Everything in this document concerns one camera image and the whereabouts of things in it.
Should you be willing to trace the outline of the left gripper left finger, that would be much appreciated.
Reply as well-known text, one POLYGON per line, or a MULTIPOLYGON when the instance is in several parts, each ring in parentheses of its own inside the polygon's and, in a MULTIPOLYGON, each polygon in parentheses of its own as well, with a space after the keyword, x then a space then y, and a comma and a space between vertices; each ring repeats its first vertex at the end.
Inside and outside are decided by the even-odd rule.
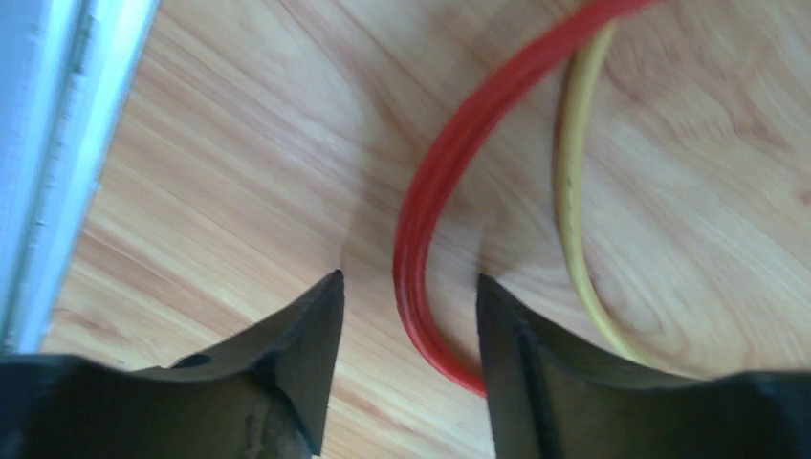
POLYGON ((344 312, 334 271, 274 314, 168 367, 1 359, 5 458, 311 458, 344 312))

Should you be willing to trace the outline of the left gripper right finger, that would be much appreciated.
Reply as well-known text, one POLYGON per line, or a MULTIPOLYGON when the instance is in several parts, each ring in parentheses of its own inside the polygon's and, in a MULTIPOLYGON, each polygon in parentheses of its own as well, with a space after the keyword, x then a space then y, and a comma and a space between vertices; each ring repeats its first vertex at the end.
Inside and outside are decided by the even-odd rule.
POLYGON ((810 375, 710 381, 617 357, 536 314, 493 277, 476 312, 500 458, 806 458, 810 375))

